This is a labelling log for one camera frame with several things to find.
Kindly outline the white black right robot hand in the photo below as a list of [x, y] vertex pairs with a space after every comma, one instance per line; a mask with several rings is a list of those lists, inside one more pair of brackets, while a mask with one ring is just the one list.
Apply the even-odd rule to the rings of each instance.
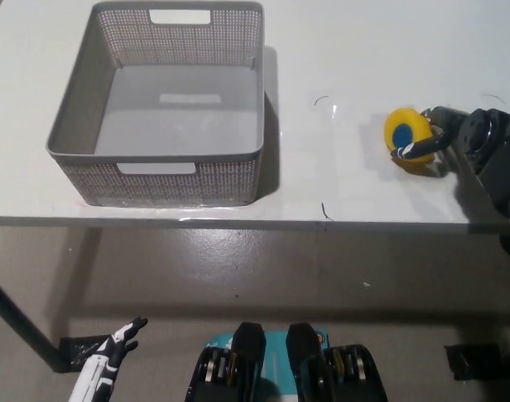
[[467, 116], [446, 106], [422, 112], [409, 107], [396, 109], [384, 123], [384, 140], [390, 156], [395, 161], [433, 162], [437, 152], [455, 141]]

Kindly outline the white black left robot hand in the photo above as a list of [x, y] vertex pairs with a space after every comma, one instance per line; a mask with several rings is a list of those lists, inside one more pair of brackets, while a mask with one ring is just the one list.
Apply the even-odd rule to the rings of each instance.
[[114, 333], [85, 361], [69, 402], [107, 402], [124, 358], [138, 347], [133, 338], [148, 324], [146, 317], [136, 317]]

